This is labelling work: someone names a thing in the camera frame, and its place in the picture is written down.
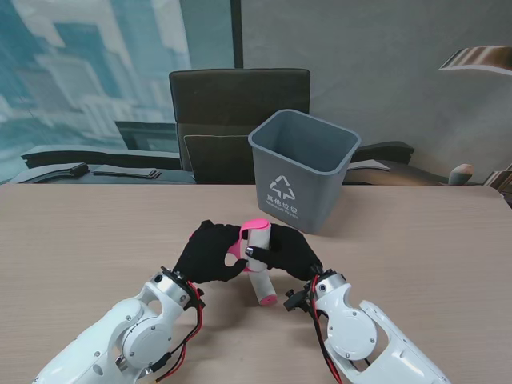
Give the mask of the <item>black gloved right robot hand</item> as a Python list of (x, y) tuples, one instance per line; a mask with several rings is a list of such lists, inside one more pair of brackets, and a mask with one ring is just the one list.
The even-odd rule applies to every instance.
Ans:
[(301, 281), (311, 280), (323, 269), (322, 262), (303, 234), (288, 226), (272, 224), (269, 248), (248, 246), (245, 253), (249, 258), (266, 264), (269, 270), (284, 270)]

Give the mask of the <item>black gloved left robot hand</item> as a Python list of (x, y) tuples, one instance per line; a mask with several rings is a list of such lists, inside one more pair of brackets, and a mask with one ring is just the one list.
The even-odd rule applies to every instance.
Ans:
[(239, 233), (239, 226), (203, 221), (189, 237), (173, 272), (197, 284), (228, 282), (237, 277), (246, 268), (247, 260), (240, 258), (228, 266), (226, 255), (239, 240)]

